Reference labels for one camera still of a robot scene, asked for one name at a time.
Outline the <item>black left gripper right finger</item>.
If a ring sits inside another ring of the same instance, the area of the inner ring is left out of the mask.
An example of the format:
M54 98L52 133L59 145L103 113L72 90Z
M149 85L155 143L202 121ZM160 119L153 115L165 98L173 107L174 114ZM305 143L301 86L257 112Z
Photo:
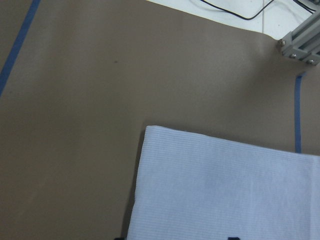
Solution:
M227 240L241 240L241 238L238 236L229 236Z

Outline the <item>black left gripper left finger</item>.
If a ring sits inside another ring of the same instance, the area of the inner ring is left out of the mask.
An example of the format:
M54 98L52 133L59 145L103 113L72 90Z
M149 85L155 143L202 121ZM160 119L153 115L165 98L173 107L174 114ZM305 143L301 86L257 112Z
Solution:
M127 240L127 238L126 237L116 237L116 238L114 238L114 240Z

